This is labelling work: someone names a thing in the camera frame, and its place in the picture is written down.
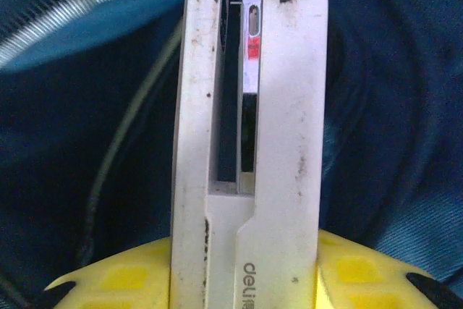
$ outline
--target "yellow object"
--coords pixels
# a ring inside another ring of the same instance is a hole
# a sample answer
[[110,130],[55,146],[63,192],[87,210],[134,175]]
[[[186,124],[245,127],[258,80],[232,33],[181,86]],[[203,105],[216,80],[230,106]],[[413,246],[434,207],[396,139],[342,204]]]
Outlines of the yellow object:
[[[56,309],[168,309],[170,239],[69,273],[47,289],[77,283]],[[435,309],[405,275],[424,271],[320,231],[315,309]]]

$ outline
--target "white plastic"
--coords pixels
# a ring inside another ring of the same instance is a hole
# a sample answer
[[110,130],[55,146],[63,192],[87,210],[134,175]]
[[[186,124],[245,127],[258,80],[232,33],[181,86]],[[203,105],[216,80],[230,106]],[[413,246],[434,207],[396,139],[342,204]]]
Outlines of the white plastic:
[[171,309],[313,306],[328,0],[262,1],[251,196],[215,175],[221,0],[186,0]]

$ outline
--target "dark blue cloth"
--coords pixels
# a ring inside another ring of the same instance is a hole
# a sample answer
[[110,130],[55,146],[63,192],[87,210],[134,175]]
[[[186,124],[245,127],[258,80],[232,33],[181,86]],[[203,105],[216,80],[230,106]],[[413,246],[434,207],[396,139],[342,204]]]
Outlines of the dark blue cloth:
[[[3,1],[20,0],[0,0],[0,9]],[[180,18],[181,0],[163,1],[106,4],[0,72],[0,272],[26,297],[74,267],[103,155]],[[462,295],[463,0],[329,1],[320,226],[421,266]],[[115,9],[142,15],[120,21]],[[80,35],[96,22],[111,35]],[[76,44],[61,46],[65,38]],[[176,64],[103,188],[95,260],[169,233]],[[228,72],[233,90],[236,69]],[[225,145],[236,132],[229,124]],[[222,175],[232,179],[234,154],[223,148]]]

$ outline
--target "yellow plastic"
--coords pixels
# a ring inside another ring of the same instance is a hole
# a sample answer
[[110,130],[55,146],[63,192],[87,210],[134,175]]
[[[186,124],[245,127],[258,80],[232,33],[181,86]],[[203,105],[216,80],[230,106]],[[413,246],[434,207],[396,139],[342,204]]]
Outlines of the yellow plastic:
[[[56,309],[168,309],[170,239],[120,253],[51,283],[77,286]],[[436,309],[405,278],[424,271],[320,231],[315,309]]]

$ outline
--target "red label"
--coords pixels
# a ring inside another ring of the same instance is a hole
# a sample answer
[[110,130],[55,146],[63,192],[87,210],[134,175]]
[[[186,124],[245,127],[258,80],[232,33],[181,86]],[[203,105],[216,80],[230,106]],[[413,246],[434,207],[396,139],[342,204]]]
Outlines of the red label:
[[247,58],[249,60],[259,59],[260,36],[247,39]]

